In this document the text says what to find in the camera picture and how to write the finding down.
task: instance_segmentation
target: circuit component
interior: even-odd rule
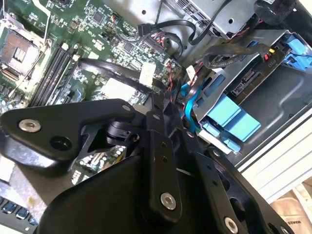
[[[77,27],[79,26],[80,22],[77,21],[72,21],[68,27],[68,32],[70,33],[74,33],[74,31],[77,29]]]
[[[29,106],[44,106],[54,96],[56,88],[60,83],[64,73],[73,56],[73,51],[68,50],[68,45],[63,43],[58,45],[58,49],[51,59],[46,72],[33,95]]]
[[[52,0],[52,2],[67,6],[71,3],[71,0]]]
[[[102,20],[103,20],[103,18],[104,18],[104,15],[102,15],[100,12],[96,12],[95,14],[94,14],[94,16],[93,16],[93,19],[98,23],[98,24],[100,24],[101,22],[102,22]]]
[[[134,48],[134,45],[130,44],[130,43],[126,43],[125,46],[123,47],[123,49],[125,51],[127,51],[128,53],[130,53],[132,51],[132,49]]]
[[[152,49],[155,53],[157,54],[163,54],[165,49],[164,47],[162,47],[160,44],[158,44],[153,38],[148,37],[144,42],[144,45],[147,48]]]
[[[16,81],[18,75],[26,75],[31,65],[39,56],[39,49],[30,41],[13,30],[7,30],[4,46],[0,50],[2,73]]]
[[[101,33],[100,36],[107,42],[110,42],[112,40],[111,37],[107,33]]]
[[[121,21],[121,17],[117,13],[113,13],[112,16],[115,17],[116,24],[118,24]]]

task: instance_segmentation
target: computer motherboard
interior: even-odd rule
[[[134,105],[147,99],[147,93],[120,80],[82,70],[80,58],[100,59],[139,72],[145,63],[154,64],[153,78],[164,85],[181,68],[154,37],[138,43],[117,37],[116,30],[130,37],[136,29],[102,1],[9,0],[3,1],[1,17],[1,114],[86,100],[121,98]],[[117,146],[77,163],[98,172],[107,163],[122,159],[125,151]]]

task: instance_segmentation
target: black wire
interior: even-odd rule
[[[270,47],[265,44],[257,44],[255,46],[251,46],[248,48],[230,43],[213,45],[209,47],[204,53],[203,64],[207,68],[225,67],[227,65],[230,65],[234,62],[241,60],[244,55],[253,55],[255,53],[259,53],[262,57],[264,57],[264,55],[268,53],[269,50]],[[235,55],[235,56],[227,60],[222,60],[219,62],[211,62],[210,61],[211,56],[215,55],[224,55],[224,56]]]
[[[114,78],[124,84],[127,84],[131,87],[134,87],[136,90],[138,90],[139,92],[143,93],[143,94],[150,94],[153,93],[153,90],[151,90],[150,88],[146,87],[145,85],[137,82],[136,80],[130,79],[126,76],[123,75],[118,75],[108,69],[102,68],[102,67],[96,67],[94,65],[89,65],[86,64],[84,62],[79,63],[79,66],[81,67],[81,69],[83,70],[87,70],[87,71],[94,71],[96,70],[97,73],[101,74],[101,75],[106,75],[109,76],[110,78]]]
[[[174,41],[175,43],[178,44],[178,51],[177,51],[177,55],[174,56],[174,59],[178,59],[182,53],[183,53],[183,44],[181,39],[177,36],[177,34],[174,33],[168,33],[168,32],[160,32],[159,36],[164,36],[164,39],[170,39],[172,41]]]
[[[128,42],[128,43],[139,43],[141,41],[144,41],[145,39],[147,39],[150,36],[150,34],[147,34],[147,35],[144,35],[144,36],[140,37],[139,39],[138,39],[138,36],[126,37],[125,35],[123,35],[120,32],[118,32],[118,29],[116,27],[116,23],[115,23],[114,20],[113,20],[113,28],[114,28],[114,31],[116,33],[116,36],[120,40],[122,40],[124,42]]]
[[[223,2],[223,4],[218,8],[217,12],[214,14],[214,16],[212,17],[212,19],[210,20],[210,22],[208,23],[208,25],[206,26],[206,28],[201,32],[201,34],[194,39],[195,34],[196,34],[196,26],[192,23],[189,22],[187,20],[183,20],[183,19],[178,19],[178,20],[170,20],[170,21],[166,21],[166,22],[162,22],[162,23],[156,23],[154,25],[151,25],[152,31],[154,30],[158,30],[161,28],[165,28],[165,27],[170,27],[170,26],[176,26],[176,25],[182,25],[182,26],[187,26],[192,28],[193,32],[191,33],[191,35],[189,36],[188,42],[191,45],[197,45],[198,43],[200,43],[203,38],[209,33],[209,30],[211,28],[211,26],[214,23],[214,20],[216,19],[216,17],[218,16],[218,14],[222,11],[222,9],[227,6],[232,0],[226,0]]]
[[[158,8],[158,12],[157,12],[157,16],[156,16],[156,20],[155,20],[155,24],[158,23],[159,20],[159,16],[160,16],[160,12],[161,12],[161,8],[162,8],[162,4],[164,3],[164,0],[160,0],[160,4],[159,4],[159,8]]]
[[[140,72],[131,70],[129,68],[120,66],[118,64],[114,64],[111,62],[106,62],[100,59],[90,59],[90,58],[82,58],[79,60],[79,66],[84,70],[96,70],[97,72],[103,72],[103,69],[110,72],[117,72],[122,74],[123,77],[139,80]],[[167,86],[164,85],[160,80],[153,78],[152,85],[159,88],[161,91],[165,92]]]
[[[217,12],[214,14],[214,16],[211,18],[210,22],[208,23],[208,25],[206,26],[206,28],[201,32],[201,34],[193,41],[189,41],[189,43],[191,45],[197,45],[198,43],[200,43],[204,37],[209,33],[209,30],[211,28],[211,26],[213,25],[216,17],[219,15],[219,13],[223,10],[224,7],[226,7],[232,0],[225,0],[223,2],[223,4],[219,7],[219,9],[217,10]]]

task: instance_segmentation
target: black cable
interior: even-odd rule
[[[244,27],[243,30],[241,30],[241,32],[244,32],[244,34],[239,35],[239,36],[234,36],[231,40],[230,43],[231,44],[236,44],[238,42],[240,42],[242,39],[244,39],[246,36],[250,35],[254,29],[259,25],[260,23],[260,18],[258,16],[255,16],[254,18],[251,19],[251,23],[249,22],[248,25],[246,25]]]
[[[219,13],[223,10],[224,7],[226,7],[232,0],[225,0],[223,4],[218,8],[217,12],[214,14],[214,16],[211,18],[210,22],[206,26],[206,28],[201,32],[201,34],[193,41],[189,41],[191,45],[197,45],[200,43],[204,37],[209,33],[209,30],[214,23],[216,17],[219,15]]]
[[[225,67],[227,65],[239,61],[240,59],[243,58],[244,55],[253,55],[255,53],[259,53],[262,57],[264,57],[264,55],[268,53],[269,50],[270,47],[265,44],[257,44],[255,46],[251,46],[248,48],[230,43],[214,45],[209,47],[204,53],[203,64],[207,68]],[[211,62],[210,61],[211,56],[215,55],[224,55],[224,56],[235,55],[235,56],[227,60],[222,60],[219,62]]]
[[[97,72],[103,72],[103,69],[111,71],[113,73],[117,72],[122,74],[123,77],[139,80],[140,72],[125,68],[118,64],[111,62],[106,62],[100,59],[90,59],[82,58],[79,60],[79,66],[84,70],[95,70]],[[167,87],[160,80],[153,78],[152,85],[159,88],[161,91],[166,91]]]
[[[183,20],[183,19],[178,19],[178,20],[171,20],[171,21],[166,21],[163,23],[156,23],[154,25],[150,25],[150,24],[141,24],[138,25],[138,30],[139,30],[139,34],[141,35],[145,35],[147,33],[150,33],[152,31],[161,29],[161,28],[165,28],[165,27],[170,27],[170,26],[176,26],[176,25],[182,25],[182,26],[187,26],[192,28],[193,32],[191,33],[191,35],[189,36],[188,42],[191,45],[197,45],[198,43],[200,43],[203,38],[209,33],[209,30],[211,28],[211,26],[213,25],[216,17],[218,16],[218,14],[222,11],[222,9],[227,6],[232,0],[225,0],[223,2],[223,4],[218,8],[217,12],[214,14],[214,16],[211,18],[210,22],[208,23],[208,25],[206,26],[206,28],[201,32],[201,34],[194,39],[195,34],[196,34],[196,26],[192,23],[189,22],[187,20]]]
[[[175,95],[172,99],[173,104],[176,103],[177,97],[179,96],[179,94],[181,92],[182,83],[183,83],[183,77],[180,77],[180,79],[178,79],[178,81],[177,81],[176,88],[175,88]]]
[[[174,41],[175,43],[178,44],[178,51],[177,51],[177,55],[174,56],[174,59],[178,59],[182,53],[183,53],[183,44],[182,44],[182,41],[181,39],[177,36],[177,34],[174,34],[174,33],[168,33],[168,32],[160,32],[159,33],[159,36],[164,36],[165,38],[164,39],[170,39],[172,41]]]
[[[187,103],[189,100],[191,100],[194,97],[194,95],[198,92],[200,86],[202,85],[204,79],[206,78],[206,76],[201,76],[200,75],[201,67],[199,65],[195,67],[195,70],[198,70],[198,69],[200,69],[200,70],[195,75],[195,76],[197,76],[197,80],[191,86],[191,89],[188,92],[187,96],[182,100],[184,103]]]
[[[116,33],[116,36],[124,41],[124,42],[128,42],[128,43],[139,43],[141,41],[144,41],[145,39],[147,39],[150,34],[146,34],[140,38],[138,38],[138,36],[132,36],[132,37],[126,37],[125,35],[122,35],[120,32],[118,32],[118,29],[116,27],[116,23],[115,23],[115,20],[113,20],[113,28],[114,28],[114,31]]]
[[[101,67],[95,67],[93,65],[88,65],[86,63],[79,63],[79,66],[81,67],[81,69],[83,70],[87,70],[87,71],[94,71],[96,70],[98,74],[101,74],[101,75],[106,75],[106,76],[109,76],[110,78],[114,78],[124,84],[127,84],[131,87],[134,87],[136,90],[138,90],[139,92],[143,93],[143,94],[150,94],[150,93],[153,93],[153,90],[151,90],[150,88],[146,87],[145,85],[133,80],[133,79],[130,79],[126,76],[123,76],[123,75],[118,75],[108,69],[105,69],[105,68],[101,68]]]
[[[156,16],[156,20],[155,20],[155,24],[158,23],[159,20],[159,16],[160,16],[160,12],[161,12],[161,8],[162,8],[162,4],[164,3],[164,0],[160,0],[160,4],[159,4],[159,8],[158,8],[158,12],[157,12],[157,16]]]

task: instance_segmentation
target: chip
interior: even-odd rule
[[[123,49],[127,51],[128,53],[131,52],[133,48],[134,48],[134,45],[130,43],[125,44],[125,46],[123,47]]]
[[[100,13],[100,12],[96,12],[93,16],[93,19],[97,22],[97,23],[101,23],[103,20],[104,16]]]

